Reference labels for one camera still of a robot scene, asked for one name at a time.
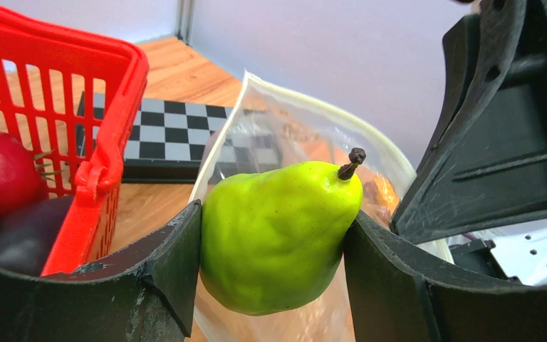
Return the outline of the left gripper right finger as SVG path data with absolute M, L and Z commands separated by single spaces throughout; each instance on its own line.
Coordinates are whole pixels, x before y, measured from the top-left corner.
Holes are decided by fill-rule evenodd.
M 364 212 L 344 253 L 357 341 L 547 341 L 547 286 L 446 262 Z

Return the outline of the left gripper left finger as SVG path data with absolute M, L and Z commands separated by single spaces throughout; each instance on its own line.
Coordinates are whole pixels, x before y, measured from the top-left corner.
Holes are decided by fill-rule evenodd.
M 0 269 L 0 341 L 183 341 L 192 332 L 202 207 L 70 274 Z

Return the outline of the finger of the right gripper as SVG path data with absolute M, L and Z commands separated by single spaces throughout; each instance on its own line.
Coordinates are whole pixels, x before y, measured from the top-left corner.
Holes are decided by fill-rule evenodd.
M 419 244 L 547 218 L 547 1 L 481 1 L 442 44 L 442 110 L 391 230 Z

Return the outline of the green pear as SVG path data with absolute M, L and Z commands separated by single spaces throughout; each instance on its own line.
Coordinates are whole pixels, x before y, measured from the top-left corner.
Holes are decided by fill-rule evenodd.
M 215 185 L 202 206 L 201 278 L 225 308 L 264 316 L 302 307 L 332 281 L 360 211 L 355 147 L 342 166 L 305 161 Z

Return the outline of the black white chessboard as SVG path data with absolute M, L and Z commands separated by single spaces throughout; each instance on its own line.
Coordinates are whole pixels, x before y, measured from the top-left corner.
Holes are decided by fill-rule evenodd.
M 124 183 L 193 184 L 207 143 L 223 128 L 230 107 L 143 98 L 123 162 Z M 209 184 L 238 173 L 275 170 L 282 152 L 268 126 L 260 133 L 235 125 L 224 139 Z

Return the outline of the clear polka dot zip bag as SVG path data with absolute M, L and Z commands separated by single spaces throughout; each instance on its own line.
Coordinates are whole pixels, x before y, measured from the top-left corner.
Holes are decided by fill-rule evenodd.
M 337 165 L 353 147 L 367 159 L 358 168 L 363 211 L 387 226 L 416 172 L 379 130 L 334 105 L 245 73 L 241 92 L 223 126 L 205 147 L 192 200 L 237 173 L 265 172 L 304 160 Z M 198 286 L 194 320 L 208 341 L 353 341 L 345 269 L 315 301 L 296 310 L 251 317 L 221 306 Z

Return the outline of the red plastic shopping basket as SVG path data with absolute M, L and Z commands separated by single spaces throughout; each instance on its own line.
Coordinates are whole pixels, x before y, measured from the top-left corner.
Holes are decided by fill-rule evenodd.
M 131 43 L 0 6 L 0 128 L 55 172 L 50 195 L 73 196 L 44 275 L 108 254 L 148 71 L 147 56 Z

